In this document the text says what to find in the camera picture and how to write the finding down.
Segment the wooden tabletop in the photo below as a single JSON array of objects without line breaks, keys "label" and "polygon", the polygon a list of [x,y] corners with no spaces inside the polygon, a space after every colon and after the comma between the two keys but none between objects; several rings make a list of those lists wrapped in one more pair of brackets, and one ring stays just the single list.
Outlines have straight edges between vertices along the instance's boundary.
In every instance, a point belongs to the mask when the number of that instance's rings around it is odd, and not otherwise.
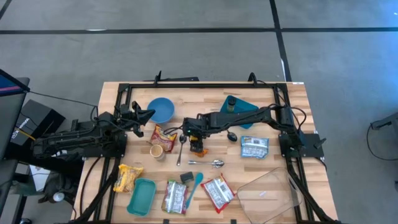
[{"label": "wooden tabletop", "polygon": [[[105,111],[110,113],[113,112],[118,85],[118,82],[104,83],[99,101],[99,113]],[[303,109],[307,114],[307,120],[302,126],[303,132],[313,133],[315,125],[313,123],[312,112],[304,84],[287,83],[287,86],[291,105]],[[167,97],[171,99],[175,105],[175,115],[170,122],[162,125],[163,128],[170,128],[180,126],[184,117],[195,118],[198,113],[219,111],[228,95],[233,95],[258,107],[274,103],[274,94],[271,89],[267,88],[136,88],[132,91],[131,101],[137,101],[142,109],[146,109],[149,102],[155,98]],[[303,115],[299,112],[295,114],[301,122],[303,120]],[[217,214],[210,198],[201,187],[196,189],[193,200],[185,215],[163,212],[161,204],[164,199],[167,180],[175,179],[180,181],[180,174],[192,171],[194,175],[196,172],[202,172],[204,174],[203,181],[207,181],[215,178],[222,172],[229,186],[236,192],[240,186],[253,181],[269,171],[277,167],[286,167],[285,160],[280,154],[280,147],[277,139],[279,131],[272,129],[266,124],[257,123],[250,129],[243,129],[240,127],[230,128],[230,131],[238,135],[238,142],[229,141],[226,137],[226,132],[211,135],[210,138],[204,140],[204,148],[209,149],[209,153],[204,158],[199,158],[192,154],[189,151],[189,143],[186,143],[183,145],[180,167],[175,165],[181,146],[178,142],[178,138],[172,153],[166,155],[165,161],[158,162],[149,154],[150,145],[148,145],[146,141],[150,139],[154,127],[155,124],[152,121],[148,122],[145,127],[142,126],[144,132],[143,138],[138,138],[134,133],[128,133],[126,155],[121,160],[121,163],[126,165],[133,165],[135,162],[140,162],[144,166],[141,177],[151,179],[156,183],[156,195],[151,211],[145,218],[131,215],[126,210],[131,199],[131,194],[116,194],[112,223],[162,223],[162,220],[165,218],[169,219],[170,223],[230,223],[231,219],[236,219],[238,223],[250,223],[236,197],[226,209],[220,214]],[[263,160],[241,158],[240,136],[242,135],[269,138],[268,156]],[[194,159],[196,161],[221,159],[225,161],[226,164],[220,169],[215,169],[208,165],[188,165],[187,162],[189,159]],[[78,189],[79,196],[75,202],[76,211],[79,211],[82,183],[94,160],[95,158],[91,158],[85,162]],[[104,159],[101,159],[97,163],[88,178],[83,197],[84,208],[90,204],[98,192],[103,161]],[[328,177],[324,166],[312,158],[303,158],[303,163],[310,193],[326,214],[337,219],[335,205],[331,196]],[[113,160],[109,165],[109,171],[112,165]],[[193,183],[191,182],[189,185],[189,194],[192,187]],[[270,190],[277,193],[279,189],[273,189],[272,186],[270,186]],[[101,219],[105,218],[107,201],[108,194],[104,196]],[[301,207],[303,218],[305,218],[306,215],[303,205],[304,202],[302,202]],[[269,208],[264,209],[272,210],[274,207],[270,204]],[[295,223],[294,210],[290,209],[273,218],[268,223]]]}]

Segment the concrete floor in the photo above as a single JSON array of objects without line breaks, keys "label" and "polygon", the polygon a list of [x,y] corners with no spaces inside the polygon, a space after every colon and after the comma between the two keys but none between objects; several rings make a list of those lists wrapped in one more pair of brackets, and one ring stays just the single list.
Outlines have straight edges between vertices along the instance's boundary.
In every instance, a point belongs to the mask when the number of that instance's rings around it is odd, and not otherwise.
[{"label": "concrete floor", "polygon": [[[276,0],[284,27],[398,26],[394,0]],[[266,0],[12,0],[0,30],[273,27]],[[284,33],[292,80],[305,82],[325,143],[338,216],[345,223],[396,223],[398,162],[367,150],[370,122],[398,111],[396,32]],[[283,81],[277,40],[270,33],[0,35],[0,67],[29,77],[34,91],[96,104],[105,81],[162,76],[200,80]],[[67,118],[90,108],[28,95]],[[390,128],[372,132],[376,154],[398,157]],[[0,223],[10,223],[10,196]],[[67,222],[67,203],[28,199],[24,217]]]}]

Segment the blue spatula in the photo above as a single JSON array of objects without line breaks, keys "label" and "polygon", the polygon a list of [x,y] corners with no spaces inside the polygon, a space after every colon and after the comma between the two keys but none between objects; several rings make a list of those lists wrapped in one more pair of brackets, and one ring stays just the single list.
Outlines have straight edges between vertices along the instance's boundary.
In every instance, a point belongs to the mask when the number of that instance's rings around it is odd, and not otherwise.
[{"label": "blue spatula", "polygon": [[187,202],[185,203],[186,209],[188,209],[189,204],[191,203],[191,199],[193,197],[193,193],[195,193],[195,189],[198,187],[198,185],[203,181],[203,174],[199,172],[197,176],[195,177],[195,185],[193,186],[191,195],[189,196]]}]

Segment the blue bowl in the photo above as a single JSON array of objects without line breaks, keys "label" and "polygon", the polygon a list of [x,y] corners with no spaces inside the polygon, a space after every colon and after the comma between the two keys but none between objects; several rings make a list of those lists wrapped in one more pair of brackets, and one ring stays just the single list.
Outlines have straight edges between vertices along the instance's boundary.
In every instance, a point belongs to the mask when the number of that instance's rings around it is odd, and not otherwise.
[{"label": "blue bowl", "polygon": [[160,97],[149,103],[148,110],[156,110],[155,114],[150,118],[155,123],[166,123],[170,121],[174,115],[174,104],[171,100]]}]

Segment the clear plastic lid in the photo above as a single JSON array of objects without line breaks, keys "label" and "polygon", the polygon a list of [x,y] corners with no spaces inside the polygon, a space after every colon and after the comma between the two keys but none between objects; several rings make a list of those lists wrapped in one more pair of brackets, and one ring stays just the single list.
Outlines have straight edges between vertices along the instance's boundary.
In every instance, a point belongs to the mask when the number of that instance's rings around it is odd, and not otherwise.
[{"label": "clear plastic lid", "polygon": [[283,167],[278,167],[240,187],[239,202],[251,223],[265,223],[300,205],[301,191]]}]

